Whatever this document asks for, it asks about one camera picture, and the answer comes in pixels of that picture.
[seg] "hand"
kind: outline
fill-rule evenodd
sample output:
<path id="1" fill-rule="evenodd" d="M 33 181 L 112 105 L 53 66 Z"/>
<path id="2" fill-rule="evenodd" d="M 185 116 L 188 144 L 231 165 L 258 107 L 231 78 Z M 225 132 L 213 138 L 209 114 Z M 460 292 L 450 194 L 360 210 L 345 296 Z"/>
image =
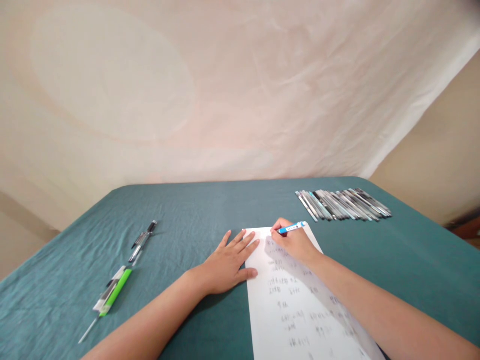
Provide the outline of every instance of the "hand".
<path id="1" fill-rule="evenodd" d="M 192 269 L 198 272 L 199 279 L 205 281 L 205 290 L 208 295 L 225 293 L 237 284 L 253 279 L 258 275 L 257 270 L 254 268 L 240 270 L 240 267 L 260 243 L 259 240 L 256 240 L 247 247 L 255 237 L 255 232 L 253 231 L 246 238 L 242 239 L 245 233 L 246 230 L 242 230 L 227 245 L 232 234 L 232 231 L 229 230 L 215 252 L 202 265 Z"/>
<path id="2" fill-rule="evenodd" d="M 291 256 L 297 259 L 305 266 L 309 266 L 311 261 L 321 254 L 310 241 L 309 237 L 305 233 L 305 230 L 300 228 L 297 230 L 289 231 L 284 235 L 280 235 L 277 230 L 286 228 L 293 225 L 292 222 L 279 218 L 275 225 L 271 228 L 272 239 L 284 248 Z"/>

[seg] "blue pen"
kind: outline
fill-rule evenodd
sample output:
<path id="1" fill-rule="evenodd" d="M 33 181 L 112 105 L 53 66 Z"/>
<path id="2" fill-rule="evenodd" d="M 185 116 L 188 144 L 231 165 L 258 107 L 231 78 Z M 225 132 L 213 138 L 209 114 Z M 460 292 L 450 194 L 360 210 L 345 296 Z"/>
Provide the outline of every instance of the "blue pen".
<path id="1" fill-rule="evenodd" d="M 278 233 L 279 234 L 286 234 L 292 230 L 297 230 L 297 229 L 301 229 L 303 227 L 307 226 L 307 222 L 306 221 L 300 221 L 300 222 L 297 222 L 296 224 L 293 224 L 291 226 L 287 226 L 287 227 L 282 227 L 281 229 L 278 229 Z"/>

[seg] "table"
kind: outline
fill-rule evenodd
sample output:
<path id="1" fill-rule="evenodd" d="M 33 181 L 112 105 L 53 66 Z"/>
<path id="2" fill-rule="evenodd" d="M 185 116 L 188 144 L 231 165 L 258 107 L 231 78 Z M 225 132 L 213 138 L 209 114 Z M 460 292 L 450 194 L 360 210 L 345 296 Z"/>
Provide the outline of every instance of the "table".
<path id="1" fill-rule="evenodd" d="M 298 190 L 362 188 L 393 212 L 313 223 Z M 480 346 L 480 251 L 358 177 L 132 185 L 112 191 L 0 284 L 0 358 L 78 359 L 201 264 L 227 230 L 308 221 L 324 253 Z M 102 289 L 152 220 L 155 234 L 117 299 L 78 341 Z M 252 359 L 246 284 L 209 296 L 162 359 Z"/>

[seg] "forearm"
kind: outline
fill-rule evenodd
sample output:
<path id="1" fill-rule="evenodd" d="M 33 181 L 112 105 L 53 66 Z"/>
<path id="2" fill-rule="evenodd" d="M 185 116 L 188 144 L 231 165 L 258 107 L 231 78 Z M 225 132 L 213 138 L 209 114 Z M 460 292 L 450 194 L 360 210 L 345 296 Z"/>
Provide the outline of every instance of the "forearm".
<path id="1" fill-rule="evenodd" d="M 307 266 L 392 359 L 479 359 L 480 349 L 389 292 L 318 253 Z"/>
<path id="2" fill-rule="evenodd" d="M 207 295 L 194 268 L 92 349 L 84 359 L 156 359 Z"/>

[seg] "wall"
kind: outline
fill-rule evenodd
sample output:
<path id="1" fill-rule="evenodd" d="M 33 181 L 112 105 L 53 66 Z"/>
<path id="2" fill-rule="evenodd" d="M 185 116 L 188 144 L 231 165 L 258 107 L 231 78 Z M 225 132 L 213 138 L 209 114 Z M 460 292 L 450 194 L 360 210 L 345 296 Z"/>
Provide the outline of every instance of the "wall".
<path id="1" fill-rule="evenodd" d="M 0 9 L 0 190 L 59 230 L 130 184 L 369 178 L 480 49 L 471 0 Z"/>
<path id="2" fill-rule="evenodd" d="M 480 206 L 480 52 L 370 180 L 444 225 Z"/>
<path id="3" fill-rule="evenodd" d="M 58 233 L 0 192 L 0 281 Z"/>

